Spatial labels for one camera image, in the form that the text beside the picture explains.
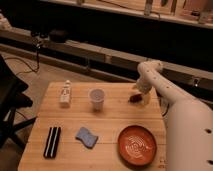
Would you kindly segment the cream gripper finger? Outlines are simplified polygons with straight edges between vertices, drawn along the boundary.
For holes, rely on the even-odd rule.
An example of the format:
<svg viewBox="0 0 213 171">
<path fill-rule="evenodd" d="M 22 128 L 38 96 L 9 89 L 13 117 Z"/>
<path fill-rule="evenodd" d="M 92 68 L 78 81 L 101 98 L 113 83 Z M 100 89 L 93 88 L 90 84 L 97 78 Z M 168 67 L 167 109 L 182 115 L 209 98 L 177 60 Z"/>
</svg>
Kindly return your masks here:
<svg viewBox="0 0 213 171">
<path fill-rule="evenodd" d="M 142 106 L 148 105 L 149 102 L 150 102 L 150 93 L 142 95 L 142 102 L 141 102 Z"/>
</svg>

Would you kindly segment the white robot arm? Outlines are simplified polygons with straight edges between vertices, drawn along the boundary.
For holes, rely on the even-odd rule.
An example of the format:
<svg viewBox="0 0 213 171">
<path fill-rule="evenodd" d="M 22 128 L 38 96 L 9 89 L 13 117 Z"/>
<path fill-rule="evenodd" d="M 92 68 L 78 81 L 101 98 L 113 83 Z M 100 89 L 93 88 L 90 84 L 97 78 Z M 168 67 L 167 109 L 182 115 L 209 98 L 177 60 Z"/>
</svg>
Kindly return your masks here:
<svg viewBox="0 0 213 171">
<path fill-rule="evenodd" d="M 166 171 L 213 171 L 213 110 L 160 72 L 159 60 L 141 62 L 135 87 L 154 87 L 170 104 L 167 114 Z"/>
</svg>

